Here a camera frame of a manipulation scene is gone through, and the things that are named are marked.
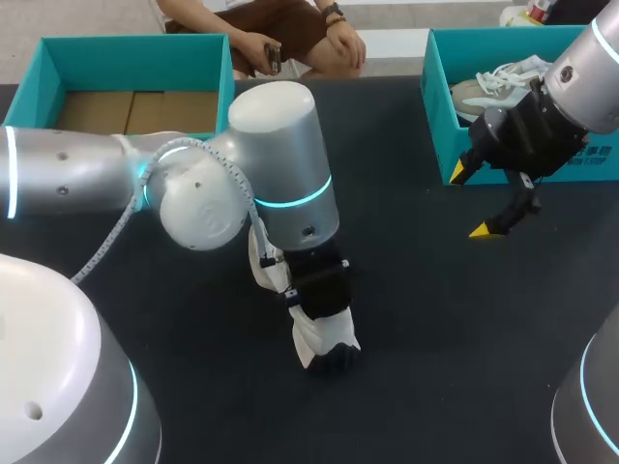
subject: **white sneaker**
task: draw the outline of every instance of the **white sneaker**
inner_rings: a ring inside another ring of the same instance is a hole
[[[277,293],[290,285],[288,265],[283,261],[283,252],[267,242],[268,257],[275,257],[275,265],[263,269],[258,258],[253,226],[250,229],[250,266],[258,285]],[[344,370],[351,365],[361,346],[355,336],[350,307],[329,317],[310,319],[300,305],[288,309],[294,321],[292,339],[304,369],[332,371]]]
[[[478,72],[475,79],[452,87],[456,114],[472,123],[488,108],[513,108],[531,91],[530,82],[544,77],[551,65],[533,55],[499,66],[494,72]]]

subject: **cable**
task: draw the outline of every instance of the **cable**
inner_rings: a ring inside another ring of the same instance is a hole
[[[75,285],[78,285],[85,277],[87,277],[93,269],[101,262],[101,260],[105,257],[107,252],[111,249],[116,239],[121,234],[129,219],[136,211],[139,211],[139,207],[141,206],[141,196],[144,187],[148,184],[148,181],[153,174],[153,170],[159,164],[160,159],[168,153],[171,149],[179,147],[179,146],[193,146],[196,148],[200,148],[215,158],[221,166],[223,166],[228,173],[228,175],[232,178],[232,180],[237,184],[241,193],[243,194],[245,201],[247,203],[251,223],[253,224],[253,228],[256,231],[256,241],[258,245],[258,253],[261,257],[267,257],[266,251],[266,236],[264,233],[264,229],[260,227],[260,222],[258,218],[258,212],[255,208],[255,203],[253,202],[253,190],[251,189],[250,182],[248,178],[245,176],[243,171],[239,169],[234,163],[232,163],[229,159],[223,157],[219,151],[213,150],[211,145],[206,142],[202,142],[201,140],[197,140],[190,137],[182,137],[171,140],[165,144],[163,144],[157,152],[153,155],[151,160],[146,165],[144,172],[140,176],[138,182],[135,186],[135,191],[133,192],[132,198],[125,208],[125,211],[120,216],[116,225],[112,228],[111,232],[107,235],[97,252],[88,260],[86,265],[79,270],[77,274],[71,279],[71,282]]]

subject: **wristwatch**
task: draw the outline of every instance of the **wristwatch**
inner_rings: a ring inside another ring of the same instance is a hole
[[[327,16],[330,15],[331,13],[337,13],[340,16],[344,16],[344,13],[341,12],[341,10],[339,9],[339,5],[336,2],[333,2],[333,5],[329,5],[321,13],[322,13],[322,18],[325,21],[327,20]]]

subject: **gray floor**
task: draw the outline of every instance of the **gray floor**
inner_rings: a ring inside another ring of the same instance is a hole
[[[0,0],[0,83],[19,82],[41,36],[157,34],[152,0]],[[357,29],[492,26],[511,2],[355,5]],[[369,60],[364,75],[420,73],[423,58]],[[284,76],[290,76],[290,70]]]

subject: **bracelet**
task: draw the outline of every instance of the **bracelet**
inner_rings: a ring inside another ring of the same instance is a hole
[[[337,23],[343,22],[343,21],[346,21],[346,18],[344,16],[336,17],[335,19],[333,19],[333,20],[331,20],[331,21],[329,21],[327,23],[327,29],[329,29],[334,24],[337,24]]]

